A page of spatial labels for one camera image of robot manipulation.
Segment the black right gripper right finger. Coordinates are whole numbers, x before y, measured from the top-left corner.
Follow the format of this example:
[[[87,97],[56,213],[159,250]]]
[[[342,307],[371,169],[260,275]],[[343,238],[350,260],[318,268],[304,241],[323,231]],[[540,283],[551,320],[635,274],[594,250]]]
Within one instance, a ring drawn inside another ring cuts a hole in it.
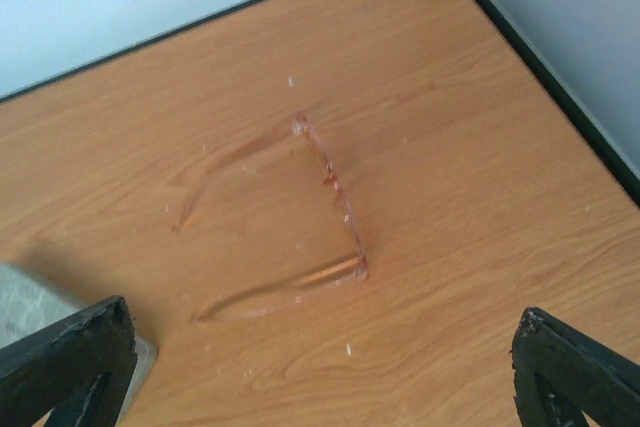
[[[537,307],[511,347],[523,426],[637,426],[639,365]]]

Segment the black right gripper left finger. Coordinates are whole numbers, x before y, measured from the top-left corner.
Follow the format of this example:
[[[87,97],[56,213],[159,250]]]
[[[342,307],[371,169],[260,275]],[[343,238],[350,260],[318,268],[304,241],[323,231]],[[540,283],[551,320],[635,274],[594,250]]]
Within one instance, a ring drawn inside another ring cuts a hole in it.
[[[1,424],[114,426],[137,361],[125,299],[84,308],[1,349]]]

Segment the grey green glasses case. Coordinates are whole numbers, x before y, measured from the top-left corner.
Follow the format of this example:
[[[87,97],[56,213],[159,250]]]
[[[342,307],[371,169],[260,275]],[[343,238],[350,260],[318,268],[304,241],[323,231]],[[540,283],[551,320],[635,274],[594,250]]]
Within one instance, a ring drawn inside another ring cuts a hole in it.
[[[6,262],[1,263],[0,287],[2,348],[88,306],[45,277]],[[157,348],[139,335],[135,351],[136,368],[116,425],[125,418],[157,358]]]

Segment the transparent orange sunglasses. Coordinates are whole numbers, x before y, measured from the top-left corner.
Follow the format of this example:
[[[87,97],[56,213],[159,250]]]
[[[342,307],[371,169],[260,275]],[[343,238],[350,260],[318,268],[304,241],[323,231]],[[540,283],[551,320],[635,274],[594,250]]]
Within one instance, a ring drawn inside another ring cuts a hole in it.
[[[267,131],[259,134],[210,164],[192,184],[189,193],[184,198],[180,214],[173,223],[171,230],[173,232],[179,232],[188,223],[202,194],[207,188],[208,182],[216,172],[277,145],[290,137],[304,138],[314,153],[314,157],[318,159],[324,175],[322,183],[329,186],[334,194],[333,205],[339,210],[342,223],[353,237],[355,252],[343,260],[333,261],[328,266],[318,268],[309,274],[301,274],[272,285],[260,286],[217,304],[209,304],[190,315],[189,321],[191,323],[204,324],[217,318],[249,319],[263,317],[286,307],[299,305],[304,302],[304,300],[313,296],[318,290],[343,286],[351,281],[364,281],[369,277],[369,261],[352,205],[347,197],[335,165],[323,146],[319,134],[309,117],[303,112],[296,113],[289,122],[279,122],[275,124],[275,126]],[[250,309],[238,314],[227,315],[223,312],[226,305],[235,304],[245,297],[282,291],[286,292],[289,298],[279,304]]]

